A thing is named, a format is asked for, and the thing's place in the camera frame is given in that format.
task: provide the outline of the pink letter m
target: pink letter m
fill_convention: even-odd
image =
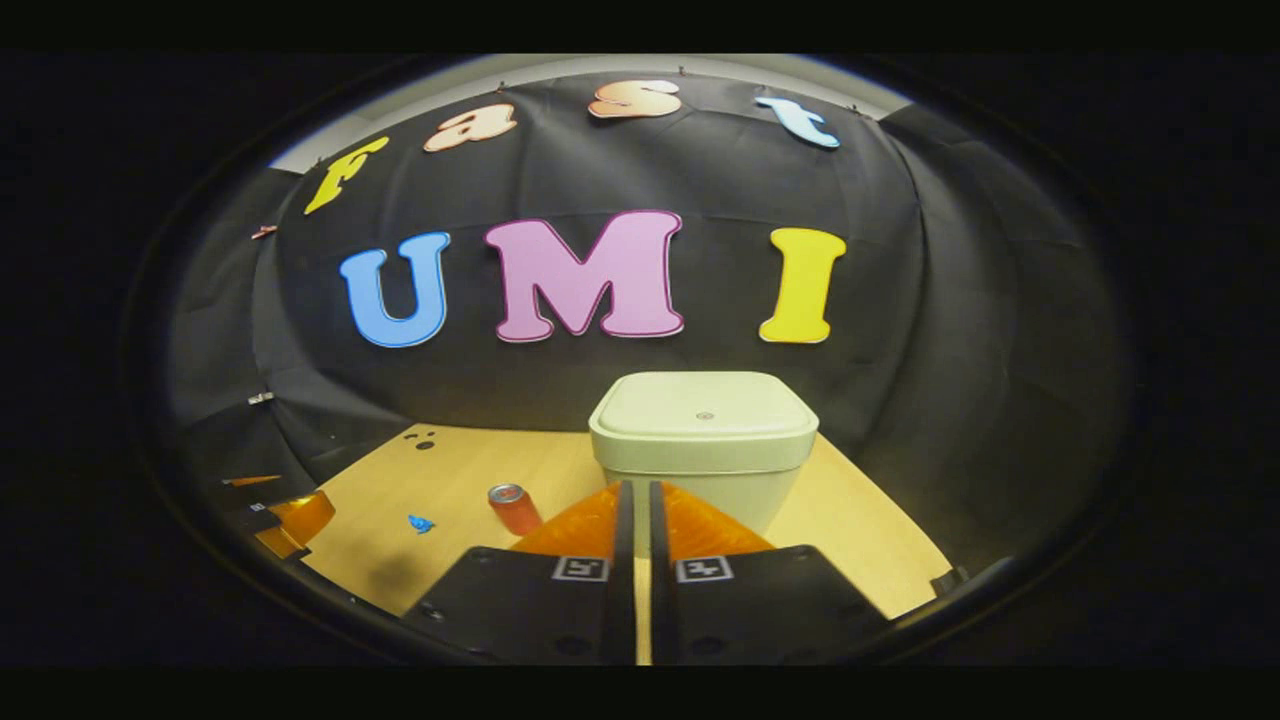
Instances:
[[[680,229],[680,215],[635,210],[614,215],[586,261],[564,245],[544,220],[516,220],[489,231],[485,242],[502,256],[507,319],[498,337],[507,342],[547,340],[554,325],[538,313],[538,292],[568,332],[586,332],[604,291],[613,288],[613,309],[600,320],[618,337],[664,337],[685,319],[671,307],[667,247]]]

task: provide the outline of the letter u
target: letter u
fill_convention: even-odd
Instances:
[[[444,327],[444,277],[440,252],[449,234],[431,232],[401,243],[399,254],[410,261],[417,309],[408,318],[392,318],[383,304],[381,274],[387,252],[369,250],[347,258],[338,269],[347,279],[347,297],[356,329],[365,340],[383,347],[410,347],[431,340]]]

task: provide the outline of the white trash can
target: white trash can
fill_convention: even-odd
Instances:
[[[631,480],[636,555],[649,557],[649,484],[666,480],[763,536],[818,434],[818,416],[764,373],[636,373],[591,413],[608,482]]]

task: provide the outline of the red can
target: red can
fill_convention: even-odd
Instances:
[[[529,497],[525,488],[515,483],[503,483],[489,488],[489,506],[512,534],[526,536],[543,524],[532,498]]]

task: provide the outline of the blue toy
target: blue toy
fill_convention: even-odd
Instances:
[[[413,525],[413,529],[417,530],[417,534],[422,534],[435,527],[435,523],[426,520],[424,518],[417,518],[416,515],[408,516],[408,524]]]

